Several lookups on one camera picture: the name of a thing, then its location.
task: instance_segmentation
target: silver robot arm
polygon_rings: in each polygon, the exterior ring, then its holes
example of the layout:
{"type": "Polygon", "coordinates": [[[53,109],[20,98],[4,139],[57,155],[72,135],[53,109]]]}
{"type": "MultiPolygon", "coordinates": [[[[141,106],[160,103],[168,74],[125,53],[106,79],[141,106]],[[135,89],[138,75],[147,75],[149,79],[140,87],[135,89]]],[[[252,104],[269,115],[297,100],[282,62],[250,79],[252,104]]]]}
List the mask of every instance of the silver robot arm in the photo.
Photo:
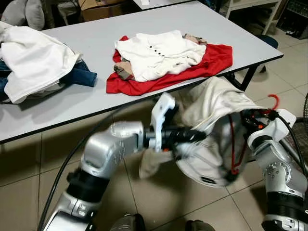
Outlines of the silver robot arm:
{"type": "MultiPolygon", "coordinates": [[[[294,124],[295,116],[286,110],[278,111],[291,126],[294,124]]],[[[266,185],[268,211],[262,223],[265,231],[308,231],[308,181],[289,155],[297,153],[285,145],[283,138],[288,133],[276,118],[248,137],[248,146],[263,170],[266,185]]]]}
{"type": "Polygon", "coordinates": [[[109,179],[121,160],[143,148],[141,122],[118,122],[91,136],[81,158],[80,168],[68,176],[45,231],[90,231],[109,179]]]}
{"type": "Polygon", "coordinates": [[[62,193],[44,231],[93,231],[91,223],[103,193],[122,159],[145,148],[161,151],[173,142],[195,142],[205,134],[190,128],[163,128],[166,115],[176,111],[175,100],[163,93],[152,110],[151,127],[141,122],[117,122],[92,135],[85,146],[80,167],[69,174],[68,188],[62,193]]]}

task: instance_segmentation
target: white blouse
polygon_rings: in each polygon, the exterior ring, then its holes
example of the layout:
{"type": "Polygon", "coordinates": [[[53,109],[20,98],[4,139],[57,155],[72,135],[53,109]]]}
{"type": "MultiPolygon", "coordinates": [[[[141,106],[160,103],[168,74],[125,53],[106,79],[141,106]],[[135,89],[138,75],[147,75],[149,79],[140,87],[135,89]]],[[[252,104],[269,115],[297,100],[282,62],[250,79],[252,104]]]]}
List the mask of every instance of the white blouse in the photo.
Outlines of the white blouse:
{"type": "Polygon", "coordinates": [[[178,30],[158,35],[136,34],[117,41],[116,49],[129,60],[135,80],[145,82],[167,73],[179,74],[201,62],[206,46],[184,39],[178,30]]]}

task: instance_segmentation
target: stuffed toy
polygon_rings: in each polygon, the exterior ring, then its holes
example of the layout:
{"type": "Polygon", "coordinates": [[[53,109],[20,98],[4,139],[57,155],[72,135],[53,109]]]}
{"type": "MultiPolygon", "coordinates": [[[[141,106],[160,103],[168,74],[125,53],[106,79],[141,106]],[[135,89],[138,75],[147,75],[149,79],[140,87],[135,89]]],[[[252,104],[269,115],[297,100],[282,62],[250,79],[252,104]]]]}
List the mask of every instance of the stuffed toy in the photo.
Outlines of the stuffed toy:
{"type": "Polygon", "coordinates": [[[42,30],[45,25],[44,12],[40,0],[14,0],[5,8],[1,21],[13,26],[28,25],[42,30]]]}

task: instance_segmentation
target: white table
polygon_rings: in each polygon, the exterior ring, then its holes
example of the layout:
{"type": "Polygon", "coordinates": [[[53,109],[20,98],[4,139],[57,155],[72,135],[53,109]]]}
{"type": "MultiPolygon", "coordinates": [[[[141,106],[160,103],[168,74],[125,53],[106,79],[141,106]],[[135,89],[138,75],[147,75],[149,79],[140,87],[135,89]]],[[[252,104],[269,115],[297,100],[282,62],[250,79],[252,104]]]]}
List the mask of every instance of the white table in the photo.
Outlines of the white table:
{"type": "Polygon", "coordinates": [[[164,7],[192,0],[149,0],[149,5],[142,5],[141,0],[133,0],[142,10],[164,7]]]}
{"type": "Polygon", "coordinates": [[[221,72],[220,76],[248,67],[248,72],[253,74],[259,64],[283,56],[278,50],[197,1],[46,30],[44,33],[84,54],[83,59],[89,69],[98,74],[97,85],[94,88],[72,85],[39,103],[36,101],[37,104],[33,101],[21,105],[0,104],[0,142],[15,140],[158,96],[164,91],[204,81],[204,78],[191,79],[135,97],[106,93],[106,80],[113,72],[114,41],[123,35],[131,37],[138,32],[157,34],[174,29],[201,36],[212,44],[233,46],[233,66],[221,72]]]}

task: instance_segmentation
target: red shirt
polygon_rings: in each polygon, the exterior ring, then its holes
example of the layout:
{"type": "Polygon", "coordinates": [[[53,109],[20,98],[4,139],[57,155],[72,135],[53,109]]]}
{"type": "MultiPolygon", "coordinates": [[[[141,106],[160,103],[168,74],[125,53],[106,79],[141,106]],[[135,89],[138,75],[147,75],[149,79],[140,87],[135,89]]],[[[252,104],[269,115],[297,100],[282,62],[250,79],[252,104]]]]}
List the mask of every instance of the red shirt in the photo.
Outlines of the red shirt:
{"type": "MultiPolygon", "coordinates": [[[[128,40],[128,37],[124,36],[120,40],[128,40]]],[[[121,55],[117,50],[114,53],[113,61],[116,63],[121,62],[121,55]]],[[[155,80],[137,82],[135,80],[123,80],[114,72],[107,79],[106,92],[122,92],[130,96],[142,95],[191,78],[214,76],[229,66],[232,66],[232,47],[207,44],[202,61],[198,65],[192,66],[178,75],[166,74],[155,80]]]]}

